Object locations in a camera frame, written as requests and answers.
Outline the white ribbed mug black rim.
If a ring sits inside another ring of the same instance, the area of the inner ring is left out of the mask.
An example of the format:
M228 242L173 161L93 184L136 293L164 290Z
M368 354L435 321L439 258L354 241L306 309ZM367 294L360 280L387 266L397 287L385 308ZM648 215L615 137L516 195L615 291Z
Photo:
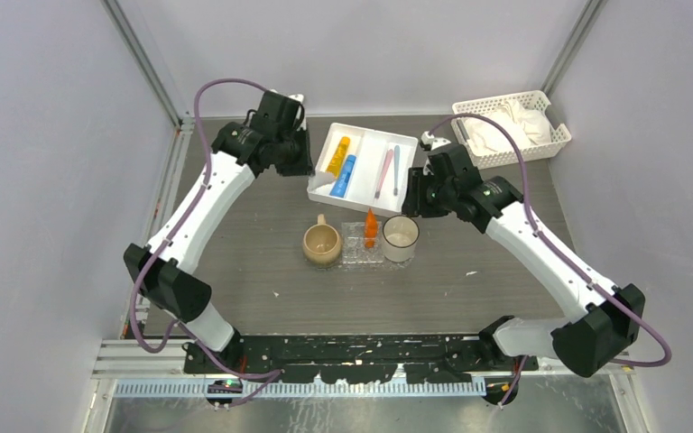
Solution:
M407 216L392 216L382 227L382 251L393 263L407 262L414 257L419 240L418 224Z

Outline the orange toothpaste tube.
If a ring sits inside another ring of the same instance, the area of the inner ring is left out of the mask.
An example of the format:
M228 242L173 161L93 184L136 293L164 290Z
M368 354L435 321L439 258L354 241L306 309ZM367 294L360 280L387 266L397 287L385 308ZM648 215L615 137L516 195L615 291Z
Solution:
M375 247L377 235L378 221L373 210L369 208L366 214L364 226L364 246L366 249L372 249Z

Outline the white plastic bin tray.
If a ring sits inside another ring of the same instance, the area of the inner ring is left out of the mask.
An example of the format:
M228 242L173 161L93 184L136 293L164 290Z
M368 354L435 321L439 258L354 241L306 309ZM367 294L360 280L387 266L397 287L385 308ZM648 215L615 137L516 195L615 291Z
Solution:
M356 211L366 212L371 208L376 215L382 217L399 215L405 199L408 170L413 165L415 154L418 150L418 141L408 135L388 133L349 124L333 123L328 129L315 171L326 171L331 156L342 136L348 136L351 139L348 155L354 154L356 156L356 164L346 195L343 198L331 197L329 195L335 184L334 182L315 191L308 191L307 187L309 199ZM383 183L381 196L375 200L375 185L383 164L384 155L389 149L393 149L395 144L399 144L401 148L399 195L397 197L393 195L393 165L391 165Z

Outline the white toothpaste tube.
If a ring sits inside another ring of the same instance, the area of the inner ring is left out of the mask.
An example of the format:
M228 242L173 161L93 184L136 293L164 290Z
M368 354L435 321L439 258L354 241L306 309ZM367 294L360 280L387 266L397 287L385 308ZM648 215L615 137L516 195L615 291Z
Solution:
M310 178L308 191L315 191L321 187L331 185L335 181L336 177L331 172L316 170L314 175Z

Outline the yellow toothpaste tube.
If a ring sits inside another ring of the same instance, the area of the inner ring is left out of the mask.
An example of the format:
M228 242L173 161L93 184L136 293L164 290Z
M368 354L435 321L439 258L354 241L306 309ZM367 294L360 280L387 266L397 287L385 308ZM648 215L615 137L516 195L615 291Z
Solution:
M335 179L338 178L344 160L348 155L351 139L348 136L342 136L331 156L331 159L326 168L326 172L332 174Z

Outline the blue toothpaste tube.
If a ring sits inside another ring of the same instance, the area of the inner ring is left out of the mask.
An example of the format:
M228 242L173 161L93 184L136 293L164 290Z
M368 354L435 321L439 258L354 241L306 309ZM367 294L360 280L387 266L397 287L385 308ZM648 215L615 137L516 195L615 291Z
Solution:
M343 198L348 189L348 184L351 179L354 167L356 164L356 156L354 154L349 154L339 172L337 180L332 187L329 195L331 197Z

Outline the clear rectangular holder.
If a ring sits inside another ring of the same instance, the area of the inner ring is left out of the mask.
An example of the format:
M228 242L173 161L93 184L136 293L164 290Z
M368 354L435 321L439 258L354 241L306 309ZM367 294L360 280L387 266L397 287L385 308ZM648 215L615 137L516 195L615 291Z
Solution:
M385 262L381 248L382 240L379 235L377 235L374 248L365 248L364 226L364 222L345 222L341 224L340 234L343 238L341 262L347 268L377 267Z

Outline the tan ceramic mug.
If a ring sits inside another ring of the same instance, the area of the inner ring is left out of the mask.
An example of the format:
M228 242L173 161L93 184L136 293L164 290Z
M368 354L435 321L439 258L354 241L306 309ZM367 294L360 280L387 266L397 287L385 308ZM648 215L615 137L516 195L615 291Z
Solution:
M328 224L324 214L319 214L317 223L311 226L302 238L305 258L315 266L327 268L337 262L342 249L341 234L334 226Z

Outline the clear oval glass tray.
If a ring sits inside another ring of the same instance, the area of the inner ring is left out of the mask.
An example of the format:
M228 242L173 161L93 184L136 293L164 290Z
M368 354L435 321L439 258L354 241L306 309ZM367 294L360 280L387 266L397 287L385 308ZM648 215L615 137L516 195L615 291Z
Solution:
M303 236L302 251L309 264L318 269L340 271L396 271L409 267L413 257L395 262L384 254L385 239L381 233L366 247L362 232L314 230Z

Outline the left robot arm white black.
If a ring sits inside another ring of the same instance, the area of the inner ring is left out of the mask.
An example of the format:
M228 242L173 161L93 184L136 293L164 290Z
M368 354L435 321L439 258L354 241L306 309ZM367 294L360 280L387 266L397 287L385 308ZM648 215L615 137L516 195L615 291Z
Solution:
M125 250L139 294L207 347L206 361L219 373L239 365L238 335L213 306L211 287L193 272L226 212L262 172L313 174L303 102L302 94L267 90L245 121L225 124L210 144L208 163L164 227L147 245Z

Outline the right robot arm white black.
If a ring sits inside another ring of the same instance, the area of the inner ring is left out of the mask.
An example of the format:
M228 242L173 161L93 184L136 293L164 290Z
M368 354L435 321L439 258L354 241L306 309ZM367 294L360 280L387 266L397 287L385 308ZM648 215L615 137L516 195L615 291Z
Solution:
M590 377L634 343L645 297L633 284L621 287L582 262L535 213L523 194L501 176L485 180L460 144L429 152L424 167L408 170L402 213L407 217L455 215L511 253L548 291L560 318L504 316L483 329L479 358L502 370L515 356L561 361Z

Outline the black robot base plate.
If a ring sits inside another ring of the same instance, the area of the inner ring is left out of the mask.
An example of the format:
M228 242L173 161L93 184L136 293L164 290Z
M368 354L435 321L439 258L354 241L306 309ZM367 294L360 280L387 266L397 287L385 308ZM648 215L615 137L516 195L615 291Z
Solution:
M533 357L499 355L479 336L343 335L234 336L222 352L198 343L183 345L185 373L233 371L265 389L275 384L385 385L403 373L409 385L464 385L477 373L490 372L484 398L511 403L519 375L534 370Z

